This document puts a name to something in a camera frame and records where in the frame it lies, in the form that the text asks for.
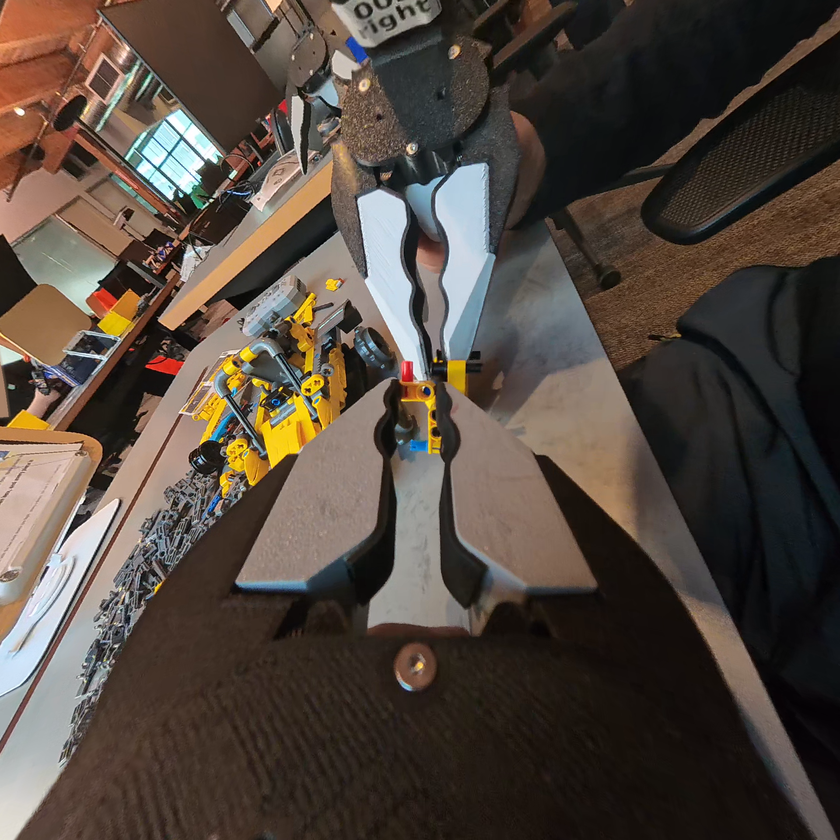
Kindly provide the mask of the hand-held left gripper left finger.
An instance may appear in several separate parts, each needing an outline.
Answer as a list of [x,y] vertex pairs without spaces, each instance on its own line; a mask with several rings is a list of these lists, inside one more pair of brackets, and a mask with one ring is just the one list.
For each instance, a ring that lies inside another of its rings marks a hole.
[[246,593],[367,604],[391,575],[401,388],[382,382],[305,444],[235,581]]

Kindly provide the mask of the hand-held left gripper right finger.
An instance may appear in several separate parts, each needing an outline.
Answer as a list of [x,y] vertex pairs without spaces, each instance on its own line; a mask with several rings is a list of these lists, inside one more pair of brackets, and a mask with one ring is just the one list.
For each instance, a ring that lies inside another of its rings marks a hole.
[[441,572],[471,633],[501,604],[594,594],[595,576],[531,449],[452,385],[437,387],[436,409]]

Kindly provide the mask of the yellow brick subassembly blue pins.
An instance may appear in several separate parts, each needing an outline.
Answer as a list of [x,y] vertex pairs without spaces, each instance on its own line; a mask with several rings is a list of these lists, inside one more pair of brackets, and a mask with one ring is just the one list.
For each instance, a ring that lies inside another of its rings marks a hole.
[[395,421],[395,441],[400,447],[406,447],[410,452],[439,455],[442,447],[442,434],[438,420],[437,393],[438,384],[447,383],[457,391],[466,395],[468,393],[469,377],[480,373],[482,362],[480,353],[474,352],[467,360],[443,359],[440,353],[432,362],[431,379],[420,380],[415,377],[416,382],[434,382],[436,386],[435,404],[426,405],[423,403],[404,403],[401,400],[397,410]]

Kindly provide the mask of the person's right hand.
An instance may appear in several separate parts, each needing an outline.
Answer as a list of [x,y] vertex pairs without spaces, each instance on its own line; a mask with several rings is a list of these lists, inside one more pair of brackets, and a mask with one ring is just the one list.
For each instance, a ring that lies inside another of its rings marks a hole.
[[[506,229],[515,228],[524,218],[537,194],[547,168],[545,150],[531,122],[518,112],[511,112],[519,147],[519,166],[516,191],[511,199]],[[435,274],[444,266],[445,247],[425,233],[419,234],[416,246],[418,265]]]

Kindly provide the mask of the yellow toy brick car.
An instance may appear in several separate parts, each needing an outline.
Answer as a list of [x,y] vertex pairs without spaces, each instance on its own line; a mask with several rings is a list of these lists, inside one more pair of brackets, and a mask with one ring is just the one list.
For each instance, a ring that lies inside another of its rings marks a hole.
[[242,474],[248,487],[303,447],[372,387],[372,373],[389,372],[389,344],[349,300],[314,313],[313,344],[304,350],[283,320],[220,364],[215,386],[223,404],[202,442],[220,442],[227,463],[218,472]]

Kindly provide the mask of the yellow beam assembly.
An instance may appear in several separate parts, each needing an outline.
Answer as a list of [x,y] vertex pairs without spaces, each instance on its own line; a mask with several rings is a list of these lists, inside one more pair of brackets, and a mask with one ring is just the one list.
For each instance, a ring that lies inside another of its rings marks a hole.
[[308,294],[299,309],[283,320],[291,339],[298,344],[302,343],[304,350],[313,344],[312,321],[317,299],[315,293]]

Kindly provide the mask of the grey brick battery box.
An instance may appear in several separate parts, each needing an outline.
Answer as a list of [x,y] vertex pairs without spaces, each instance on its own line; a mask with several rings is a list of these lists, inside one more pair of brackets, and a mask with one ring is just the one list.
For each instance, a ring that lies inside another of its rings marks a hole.
[[244,336],[254,338],[271,330],[274,325],[297,312],[308,297],[303,281],[292,274],[278,279],[243,310],[240,329]]

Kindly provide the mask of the white paper sheet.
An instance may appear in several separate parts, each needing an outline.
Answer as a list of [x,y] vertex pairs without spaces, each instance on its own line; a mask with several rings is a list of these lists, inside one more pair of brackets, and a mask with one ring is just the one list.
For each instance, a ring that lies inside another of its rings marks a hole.
[[275,211],[304,182],[298,154],[291,150],[283,154],[266,173],[250,198],[250,205],[259,212]]

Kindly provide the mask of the pile of dark small bricks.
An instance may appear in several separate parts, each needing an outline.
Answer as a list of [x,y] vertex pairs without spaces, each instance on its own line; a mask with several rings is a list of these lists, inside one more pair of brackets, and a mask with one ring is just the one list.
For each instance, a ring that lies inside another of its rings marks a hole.
[[95,635],[82,663],[77,704],[59,755],[61,769],[86,733],[104,683],[151,598],[248,488],[242,474],[225,472],[218,480],[192,471],[164,490],[164,505],[143,521],[138,541],[93,619]]

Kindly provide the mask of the yellow sticker sheet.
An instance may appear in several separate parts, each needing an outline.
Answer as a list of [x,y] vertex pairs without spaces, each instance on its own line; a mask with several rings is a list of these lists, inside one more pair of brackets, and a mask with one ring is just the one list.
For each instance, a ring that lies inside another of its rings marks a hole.
[[180,415],[190,417],[196,422],[210,422],[218,407],[223,404],[223,398],[217,393],[215,386],[217,374],[221,370],[222,368],[217,366],[210,372],[204,372],[202,380],[179,410]]

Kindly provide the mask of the person's dark clothed body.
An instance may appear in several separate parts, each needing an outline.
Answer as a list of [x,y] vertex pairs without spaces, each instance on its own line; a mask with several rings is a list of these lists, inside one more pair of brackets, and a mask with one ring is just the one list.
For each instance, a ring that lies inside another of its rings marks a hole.
[[839,258],[739,269],[619,380],[826,815],[839,806]]

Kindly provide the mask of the wooden board with printed sheet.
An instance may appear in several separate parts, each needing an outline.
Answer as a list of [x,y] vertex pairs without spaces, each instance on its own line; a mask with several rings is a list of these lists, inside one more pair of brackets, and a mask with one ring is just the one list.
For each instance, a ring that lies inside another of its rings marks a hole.
[[1,607],[18,608],[66,532],[102,460],[95,438],[1,430]]

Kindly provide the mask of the black mesh office chair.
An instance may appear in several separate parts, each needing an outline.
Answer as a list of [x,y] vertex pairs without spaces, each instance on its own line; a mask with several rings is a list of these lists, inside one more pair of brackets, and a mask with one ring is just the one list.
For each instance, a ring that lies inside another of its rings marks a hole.
[[693,301],[729,271],[755,263],[807,260],[808,234],[791,233],[777,203],[762,217],[745,218],[838,162],[838,56],[797,61],[715,122],[675,163],[632,170],[578,201],[575,236],[565,224],[552,241],[585,302],[614,288],[647,287],[668,299]]

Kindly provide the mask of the black flat panel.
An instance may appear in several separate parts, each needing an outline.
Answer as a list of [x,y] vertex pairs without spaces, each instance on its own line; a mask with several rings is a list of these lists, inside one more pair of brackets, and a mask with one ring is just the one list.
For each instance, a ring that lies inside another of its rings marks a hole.
[[36,288],[36,283],[4,235],[0,236],[0,251],[0,315],[2,317],[26,298]]

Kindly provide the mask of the silver air duct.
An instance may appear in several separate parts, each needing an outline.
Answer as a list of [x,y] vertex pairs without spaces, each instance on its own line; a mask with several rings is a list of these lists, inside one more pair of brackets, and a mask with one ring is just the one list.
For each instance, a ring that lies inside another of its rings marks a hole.
[[120,40],[101,53],[84,82],[87,106],[80,123],[102,131],[111,116],[126,115],[129,124],[149,128],[158,121],[154,105],[162,84],[141,58]]

